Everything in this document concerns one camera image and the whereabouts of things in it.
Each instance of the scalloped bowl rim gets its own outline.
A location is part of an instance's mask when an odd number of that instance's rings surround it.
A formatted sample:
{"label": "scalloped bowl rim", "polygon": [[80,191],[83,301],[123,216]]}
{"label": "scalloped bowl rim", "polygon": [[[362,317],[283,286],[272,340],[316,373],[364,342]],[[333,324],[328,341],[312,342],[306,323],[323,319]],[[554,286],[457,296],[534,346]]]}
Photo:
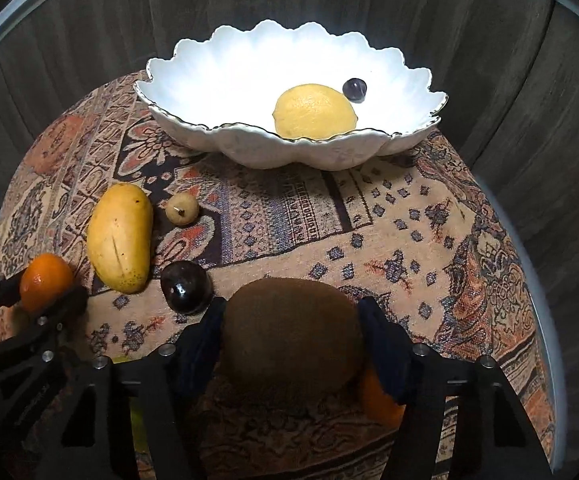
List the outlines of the scalloped bowl rim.
{"label": "scalloped bowl rim", "polygon": [[[256,24],[256,26],[254,28],[251,28],[249,30],[240,30],[239,28],[233,27],[232,25],[220,25],[219,27],[215,28],[214,32],[212,32],[212,35],[210,36],[210,38],[208,40],[205,41],[197,41],[197,43],[208,43],[209,41],[211,41],[214,36],[216,35],[216,33],[221,29],[221,28],[232,28],[234,30],[237,30],[239,32],[252,32],[253,30],[256,29],[256,27],[259,27],[262,23],[266,23],[266,22],[272,22],[275,23],[277,25],[279,25],[282,28],[283,27],[280,23],[275,22],[274,20],[263,20],[262,22],[259,22]],[[365,43],[367,44],[367,47],[371,50],[377,51],[380,49],[374,48],[372,46],[369,45],[369,43],[367,42],[367,38],[365,38],[364,34],[361,34],[360,32],[356,32],[356,31],[351,31],[351,32],[345,32],[344,34],[331,34],[329,32],[327,32],[327,29],[325,27],[323,27],[323,25],[321,25],[318,22],[306,22],[303,23],[302,25],[300,25],[300,27],[297,28],[285,28],[285,30],[300,30],[302,27],[306,27],[308,25],[317,25],[318,27],[322,28],[326,34],[329,34],[330,36],[335,36],[337,38],[342,38],[344,36],[349,36],[349,35],[358,35],[360,36]],[[421,126],[417,127],[415,130],[412,130],[411,132],[393,132],[392,134],[388,134],[386,131],[381,130],[379,128],[363,128],[362,130],[349,130],[348,132],[343,132],[340,134],[336,134],[332,137],[328,137],[327,139],[311,139],[309,137],[297,137],[296,139],[286,139],[285,137],[280,136],[279,134],[277,134],[276,132],[271,132],[265,128],[263,128],[262,126],[255,126],[253,124],[247,124],[247,123],[241,123],[241,122],[234,122],[234,123],[222,123],[219,124],[217,126],[206,126],[205,124],[202,123],[198,123],[198,124],[194,124],[194,123],[189,123],[188,121],[185,121],[183,119],[181,119],[180,117],[174,115],[173,113],[165,110],[164,108],[160,107],[155,101],[152,101],[150,98],[148,98],[143,91],[140,89],[140,86],[138,85],[138,83],[140,82],[146,82],[146,83],[151,83],[154,80],[154,77],[152,75],[152,72],[150,70],[150,65],[151,62],[153,60],[163,60],[163,61],[171,61],[173,60],[177,54],[178,54],[178,48],[180,46],[180,44],[182,44],[184,41],[189,41],[188,38],[181,38],[175,45],[174,47],[174,54],[170,59],[163,59],[163,58],[158,58],[158,57],[152,57],[148,60],[148,63],[146,65],[146,73],[148,76],[148,80],[147,81],[135,81],[133,86],[134,86],[134,91],[137,93],[138,97],[145,103],[148,105],[148,108],[150,108],[150,110],[152,110],[152,108],[154,108],[154,110],[156,110],[158,113],[164,115],[165,117],[167,117],[169,120],[178,123],[180,126],[182,126],[183,128],[188,128],[189,130],[194,130],[194,131],[198,131],[198,132],[205,132],[206,134],[212,134],[218,130],[225,130],[225,129],[241,129],[241,130],[248,130],[251,132],[256,132],[259,134],[263,134],[265,136],[273,136],[276,139],[280,139],[282,140],[282,142],[287,143],[287,144],[297,144],[297,143],[301,143],[301,141],[303,142],[308,142],[310,144],[326,144],[327,142],[330,142],[331,140],[334,139],[339,139],[340,137],[357,137],[357,136],[364,136],[365,134],[368,133],[377,133],[377,134],[383,134],[386,137],[388,137],[389,139],[394,139],[395,137],[399,137],[399,138],[406,138],[406,137],[410,137],[410,136],[414,136],[420,132],[422,132],[423,130],[426,130],[428,128],[430,128],[431,126],[436,126],[436,124],[438,124],[441,121],[441,117],[436,115],[438,114],[447,104],[447,101],[449,99],[449,96],[447,95],[447,92],[439,92],[439,93],[443,93],[444,94],[444,98],[441,101],[441,103],[439,103],[439,105],[430,110],[429,113],[429,120],[426,121],[425,123],[423,123]],[[403,54],[403,52],[395,46],[390,46],[390,47],[386,47],[386,49],[390,49],[390,50],[396,50],[400,53],[401,58],[403,59],[403,66],[407,69],[407,70],[414,70],[409,68],[406,64],[405,64],[405,56]],[[431,70],[429,68],[425,68],[425,67],[421,67],[424,68],[424,70],[427,71],[428,73],[428,80],[427,83],[425,85],[425,88],[427,91],[430,91],[430,87],[431,87],[431,81],[432,81],[432,73]]]}

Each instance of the black plum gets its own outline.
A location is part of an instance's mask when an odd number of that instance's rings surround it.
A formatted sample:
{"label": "black plum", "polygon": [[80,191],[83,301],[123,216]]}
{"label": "black plum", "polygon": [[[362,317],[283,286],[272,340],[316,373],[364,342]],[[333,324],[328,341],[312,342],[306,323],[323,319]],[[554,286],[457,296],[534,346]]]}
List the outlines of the black plum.
{"label": "black plum", "polygon": [[362,103],[365,101],[367,93],[367,83],[363,79],[352,77],[343,84],[343,95],[352,103]]}
{"label": "black plum", "polygon": [[161,290],[169,307],[179,314],[198,314],[214,295],[212,280],[199,264],[183,260],[161,271]]}

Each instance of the patterned tablecloth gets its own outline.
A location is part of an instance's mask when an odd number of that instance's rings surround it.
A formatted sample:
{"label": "patterned tablecloth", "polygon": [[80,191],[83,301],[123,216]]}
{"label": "patterned tablecloth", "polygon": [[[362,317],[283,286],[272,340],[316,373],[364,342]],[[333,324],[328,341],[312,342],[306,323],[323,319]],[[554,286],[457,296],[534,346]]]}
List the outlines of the patterned tablecloth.
{"label": "patterned tablecloth", "polygon": [[[154,275],[173,260],[210,269],[218,294],[263,276],[320,280],[372,295],[412,338],[446,356],[501,363],[551,452],[554,417],[525,276],[511,241],[468,168],[440,132],[401,155],[327,173],[291,165],[254,171],[173,142],[137,100],[144,72],[87,95],[36,140],[0,213],[0,274],[36,254],[68,260],[91,291],[75,346],[84,357],[139,357],[197,317],[168,309],[158,280],[134,296],[109,290],[86,257],[92,208],[112,182],[133,182],[154,205]],[[164,206],[188,190],[202,216],[188,228]],[[0,339],[12,330],[0,310]],[[392,434],[346,392],[298,412],[231,402],[217,376],[190,415],[211,479],[378,478]],[[457,406],[447,402],[438,471],[447,470]],[[151,478],[148,456],[139,456]]]}

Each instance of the scalloped bowl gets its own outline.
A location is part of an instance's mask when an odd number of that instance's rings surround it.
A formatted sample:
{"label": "scalloped bowl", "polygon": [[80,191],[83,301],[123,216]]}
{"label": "scalloped bowl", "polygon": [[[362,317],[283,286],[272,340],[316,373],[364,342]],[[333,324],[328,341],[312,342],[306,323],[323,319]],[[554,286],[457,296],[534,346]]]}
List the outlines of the scalloped bowl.
{"label": "scalloped bowl", "polygon": [[[169,136],[257,170],[291,162],[346,170],[408,150],[441,121],[447,102],[444,92],[429,91],[431,71],[407,68],[399,49],[377,50],[360,32],[335,36],[318,23],[222,25],[202,43],[179,41],[172,59],[150,59],[147,72],[150,80],[135,90]],[[365,101],[351,105],[356,130],[326,140],[276,134],[272,112],[285,90],[318,83],[341,91],[352,77],[367,83]]]}

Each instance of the metal bolt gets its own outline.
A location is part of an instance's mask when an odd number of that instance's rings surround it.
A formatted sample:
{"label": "metal bolt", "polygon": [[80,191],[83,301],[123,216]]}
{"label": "metal bolt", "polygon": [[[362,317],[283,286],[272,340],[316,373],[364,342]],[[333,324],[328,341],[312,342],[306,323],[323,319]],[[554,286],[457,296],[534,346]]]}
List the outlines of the metal bolt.
{"label": "metal bolt", "polygon": [[101,355],[92,359],[92,366],[97,370],[102,370],[110,362],[110,358],[107,355]]}
{"label": "metal bolt", "polygon": [[481,364],[481,366],[484,366],[485,368],[495,368],[496,367],[496,361],[490,355],[481,355],[478,358],[478,362]]}
{"label": "metal bolt", "polygon": [[163,357],[172,355],[174,352],[176,352],[176,346],[174,346],[172,343],[164,343],[158,347],[158,353]]}
{"label": "metal bolt", "polygon": [[431,349],[425,343],[416,343],[414,346],[412,346],[412,352],[421,357],[428,355],[430,350]]}

